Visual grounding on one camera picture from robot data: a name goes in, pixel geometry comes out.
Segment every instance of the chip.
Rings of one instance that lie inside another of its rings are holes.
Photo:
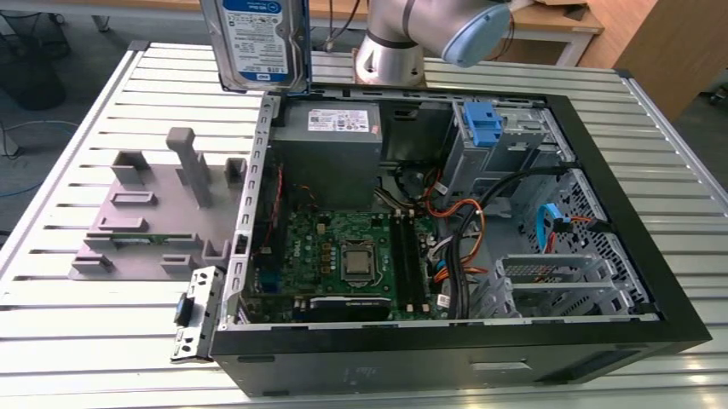
[[[374,280],[376,263],[374,242],[347,239],[340,242],[340,279],[352,287],[363,287]]]
[[[368,252],[346,252],[346,274],[368,274]]]

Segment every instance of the aluminum profile table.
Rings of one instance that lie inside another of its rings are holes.
[[[315,54],[318,81],[351,83],[347,55]],[[553,388],[249,400],[215,364],[168,362],[181,282],[77,282],[73,254],[118,149],[176,163],[172,126],[209,164],[244,157],[260,94],[219,88],[209,47],[129,50],[0,252],[0,407],[728,407],[728,198],[645,97],[610,70],[424,64],[430,87],[567,95],[714,340],[590,383]]]

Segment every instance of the power supply label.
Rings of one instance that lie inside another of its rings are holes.
[[[311,109],[308,130],[323,132],[368,132],[368,113],[364,110]]]
[[[228,47],[235,68],[245,79],[285,80],[285,41],[276,33],[283,21],[280,3],[265,0],[224,0]]]

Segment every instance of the hard drive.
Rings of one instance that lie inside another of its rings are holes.
[[[304,0],[200,0],[223,89],[304,94],[310,83]]]

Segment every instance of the metal bracket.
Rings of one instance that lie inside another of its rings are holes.
[[[209,348],[224,282],[225,274],[220,268],[199,268],[192,273],[175,315],[179,327],[173,338],[173,364],[212,361]]]
[[[470,315],[474,318],[519,318],[513,301],[513,284],[501,271],[474,274],[470,294]]]
[[[495,262],[495,272],[513,279],[514,292],[542,294],[541,316],[578,316],[593,307],[602,315],[625,315],[633,306],[626,284],[611,280],[614,265],[597,255],[509,255]]]

